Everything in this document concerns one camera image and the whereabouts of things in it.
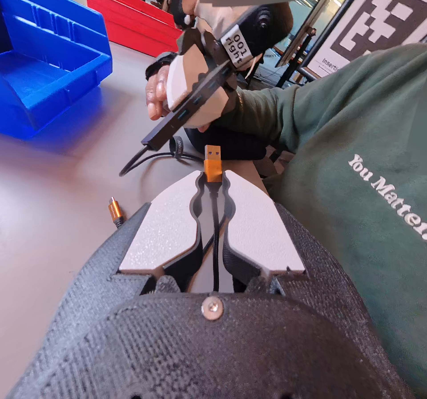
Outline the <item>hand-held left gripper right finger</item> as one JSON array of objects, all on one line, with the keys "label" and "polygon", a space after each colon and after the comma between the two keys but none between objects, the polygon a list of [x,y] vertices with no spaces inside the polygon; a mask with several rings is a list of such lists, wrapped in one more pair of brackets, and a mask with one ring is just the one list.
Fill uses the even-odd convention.
[{"label": "hand-held left gripper right finger", "polygon": [[226,199],[224,266],[232,275],[281,275],[305,271],[270,197],[231,170],[223,173]]}]

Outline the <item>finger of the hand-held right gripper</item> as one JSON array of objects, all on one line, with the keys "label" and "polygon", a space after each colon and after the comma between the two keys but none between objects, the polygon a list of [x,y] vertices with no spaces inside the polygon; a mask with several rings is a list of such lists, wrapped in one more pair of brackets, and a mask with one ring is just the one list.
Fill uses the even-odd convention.
[{"label": "finger of the hand-held right gripper", "polygon": [[192,92],[199,75],[209,71],[202,53],[177,55],[169,66],[166,93],[167,105],[173,111]]},{"label": "finger of the hand-held right gripper", "polygon": [[220,87],[184,124],[184,128],[200,128],[218,119],[228,103],[226,91]]}]

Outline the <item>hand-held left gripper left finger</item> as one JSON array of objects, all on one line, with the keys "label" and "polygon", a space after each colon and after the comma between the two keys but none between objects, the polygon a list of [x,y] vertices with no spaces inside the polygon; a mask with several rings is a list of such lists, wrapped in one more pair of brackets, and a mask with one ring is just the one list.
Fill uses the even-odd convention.
[{"label": "hand-held left gripper left finger", "polygon": [[152,200],[119,265],[120,274],[163,275],[197,249],[204,179],[195,170]]}]

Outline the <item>black usb hub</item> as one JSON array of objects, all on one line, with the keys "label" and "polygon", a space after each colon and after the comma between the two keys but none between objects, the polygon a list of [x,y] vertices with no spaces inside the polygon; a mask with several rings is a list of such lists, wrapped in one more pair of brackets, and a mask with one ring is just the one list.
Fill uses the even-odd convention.
[{"label": "black usb hub", "polygon": [[141,141],[143,148],[147,148],[147,151],[160,150],[217,89],[223,88],[234,71],[232,62],[226,60],[206,74],[200,74],[199,81],[193,85],[192,92]]}]

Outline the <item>black usb cable orange plugs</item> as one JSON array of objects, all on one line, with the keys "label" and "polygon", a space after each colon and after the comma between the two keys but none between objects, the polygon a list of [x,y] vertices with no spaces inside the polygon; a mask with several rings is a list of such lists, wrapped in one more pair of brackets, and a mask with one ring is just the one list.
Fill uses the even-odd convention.
[{"label": "black usb cable orange plugs", "polygon": [[[147,148],[143,148],[134,156],[131,161],[124,167],[123,172],[120,176],[129,173],[142,163],[158,156],[173,156],[178,159],[178,146],[175,146],[174,150],[169,152],[156,153],[151,156],[142,158],[147,152]],[[223,215],[222,219],[219,220],[218,215],[218,193],[221,186],[222,180],[222,160],[221,160],[221,149],[220,146],[205,147],[205,159],[204,159],[204,174],[206,176],[207,188],[211,199],[212,217],[213,217],[213,228],[214,233],[203,248],[203,254],[205,254],[212,246],[213,251],[213,291],[218,292],[220,287],[220,272],[219,272],[219,242],[220,242],[220,231],[226,220],[226,215]]]}]

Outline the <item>blue plastic bin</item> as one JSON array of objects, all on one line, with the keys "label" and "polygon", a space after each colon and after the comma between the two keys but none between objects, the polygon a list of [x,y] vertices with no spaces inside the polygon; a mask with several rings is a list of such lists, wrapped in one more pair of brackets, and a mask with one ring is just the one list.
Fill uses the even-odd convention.
[{"label": "blue plastic bin", "polygon": [[0,131],[36,135],[112,73],[103,16],[72,0],[0,0]]}]

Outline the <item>person's right forearm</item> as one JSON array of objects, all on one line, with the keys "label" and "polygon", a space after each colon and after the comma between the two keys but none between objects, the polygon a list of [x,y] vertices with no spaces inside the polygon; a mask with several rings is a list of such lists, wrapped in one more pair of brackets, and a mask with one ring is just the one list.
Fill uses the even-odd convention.
[{"label": "person's right forearm", "polygon": [[296,152],[328,122],[356,119],[408,123],[426,81],[426,44],[407,44],[358,57],[302,87],[237,91],[235,107],[213,125],[251,134],[266,144]]}]

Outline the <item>person's right hand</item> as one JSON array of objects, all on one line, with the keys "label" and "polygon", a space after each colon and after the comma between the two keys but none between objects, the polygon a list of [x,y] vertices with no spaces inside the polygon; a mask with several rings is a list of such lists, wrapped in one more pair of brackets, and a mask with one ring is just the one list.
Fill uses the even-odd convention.
[{"label": "person's right hand", "polygon": [[169,113],[166,91],[169,67],[169,65],[162,66],[147,81],[146,104],[148,116],[152,121],[159,120]]}]

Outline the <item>red plastic bin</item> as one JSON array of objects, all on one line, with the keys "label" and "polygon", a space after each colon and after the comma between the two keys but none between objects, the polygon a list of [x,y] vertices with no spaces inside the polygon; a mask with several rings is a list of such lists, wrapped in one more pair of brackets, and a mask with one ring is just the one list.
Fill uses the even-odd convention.
[{"label": "red plastic bin", "polygon": [[175,27],[170,13],[141,0],[86,1],[102,14],[111,42],[153,57],[178,52],[182,31]]}]

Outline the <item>black-white tag sign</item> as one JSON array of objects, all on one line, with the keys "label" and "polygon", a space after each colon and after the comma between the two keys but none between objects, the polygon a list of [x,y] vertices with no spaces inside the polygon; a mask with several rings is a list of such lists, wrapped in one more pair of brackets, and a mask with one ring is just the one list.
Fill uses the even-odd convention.
[{"label": "black-white tag sign", "polygon": [[379,50],[426,42],[427,0],[346,0],[337,15],[301,65],[311,80]]}]

